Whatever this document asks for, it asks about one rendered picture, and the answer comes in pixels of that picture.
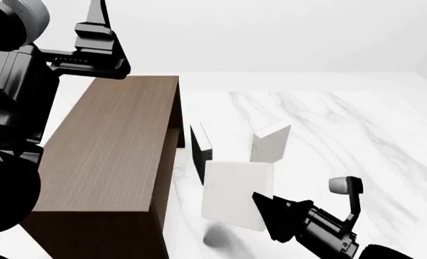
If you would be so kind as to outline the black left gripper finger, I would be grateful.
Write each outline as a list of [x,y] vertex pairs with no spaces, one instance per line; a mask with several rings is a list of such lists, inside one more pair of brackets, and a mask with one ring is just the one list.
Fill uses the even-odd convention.
[[83,53],[110,55],[115,41],[105,0],[91,0],[86,21],[74,28],[77,38],[75,48]]

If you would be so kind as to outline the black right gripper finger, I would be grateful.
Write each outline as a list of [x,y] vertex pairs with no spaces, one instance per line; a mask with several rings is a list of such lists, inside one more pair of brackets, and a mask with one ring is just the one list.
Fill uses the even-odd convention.
[[361,212],[359,195],[363,194],[362,179],[355,176],[341,176],[329,180],[329,191],[349,196],[350,213],[345,224],[355,224]]
[[288,242],[301,225],[301,210],[298,202],[277,196],[268,198],[256,191],[252,199],[273,241]]

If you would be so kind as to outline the black cover book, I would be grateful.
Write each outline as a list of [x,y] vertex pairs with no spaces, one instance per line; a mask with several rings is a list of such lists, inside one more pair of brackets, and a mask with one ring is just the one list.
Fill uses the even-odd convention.
[[204,184],[206,161],[213,159],[213,148],[200,121],[190,124],[191,149],[201,185]]

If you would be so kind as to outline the white box held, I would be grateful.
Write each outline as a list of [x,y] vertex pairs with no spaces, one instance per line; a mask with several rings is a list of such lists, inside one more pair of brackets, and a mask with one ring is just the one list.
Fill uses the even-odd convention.
[[271,198],[273,173],[271,163],[207,161],[202,217],[259,232],[265,230],[252,194]]

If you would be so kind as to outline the white upright box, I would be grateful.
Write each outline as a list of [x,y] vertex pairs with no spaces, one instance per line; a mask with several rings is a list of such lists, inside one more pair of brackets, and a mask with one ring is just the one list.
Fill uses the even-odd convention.
[[275,163],[283,159],[291,124],[280,120],[253,134],[250,162]]

